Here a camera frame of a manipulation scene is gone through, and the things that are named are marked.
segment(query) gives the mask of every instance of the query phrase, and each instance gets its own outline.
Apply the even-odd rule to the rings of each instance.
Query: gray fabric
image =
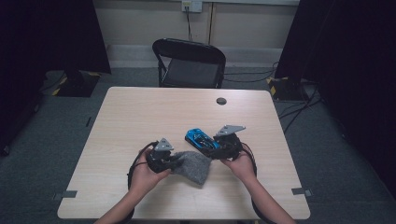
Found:
[[[201,153],[194,151],[183,151],[175,153],[175,158],[183,161],[183,164],[173,171],[176,175],[183,175],[190,181],[203,185],[209,174],[210,160]]]

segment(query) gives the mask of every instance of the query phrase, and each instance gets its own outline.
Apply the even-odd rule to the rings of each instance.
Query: wall baseboard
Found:
[[[157,67],[151,46],[108,45],[110,67]],[[272,67],[279,61],[282,49],[219,49],[227,58],[227,67]]]

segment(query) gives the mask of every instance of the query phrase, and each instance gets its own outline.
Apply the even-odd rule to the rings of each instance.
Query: chair backrest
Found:
[[[223,67],[226,63],[224,54],[216,47],[187,40],[159,39],[153,43],[152,50],[160,62],[163,56],[185,61],[222,64]]]

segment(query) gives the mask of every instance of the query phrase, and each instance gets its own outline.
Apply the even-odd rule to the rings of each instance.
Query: gray carpet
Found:
[[[227,68],[226,73],[268,70]],[[48,73],[44,87],[61,75]],[[227,75],[223,88],[268,90],[264,80],[247,82],[265,76]],[[157,82],[156,68],[115,68],[112,75],[102,75],[90,98],[51,96],[55,87],[43,91],[38,112],[10,145],[10,155],[0,158],[0,223],[92,223],[59,219],[60,201],[53,195],[66,190],[108,88],[153,87]],[[313,89],[306,87],[309,94]],[[312,102],[319,99],[316,93]],[[295,102],[275,102],[275,106],[279,115],[301,107]],[[284,129],[292,118],[281,119]],[[368,162],[343,138],[325,104],[305,109],[285,135],[302,185],[313,192],[307,197],[311,218],[299,223],[396,223],[396,202]]]

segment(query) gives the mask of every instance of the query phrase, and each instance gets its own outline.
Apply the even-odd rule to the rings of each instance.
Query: gray plastic part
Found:
[[[220,131],[216,133],[216,136],[223,136],[223,135],[228,135],[231,133],[236,133],[242,130],[245,130],[245,126],[236,126],[236,125],[224,125]]]
[[[156,151],[169,151],[173,150],[172,145],[165,138],[161,139],[161,141],[155,147]]]

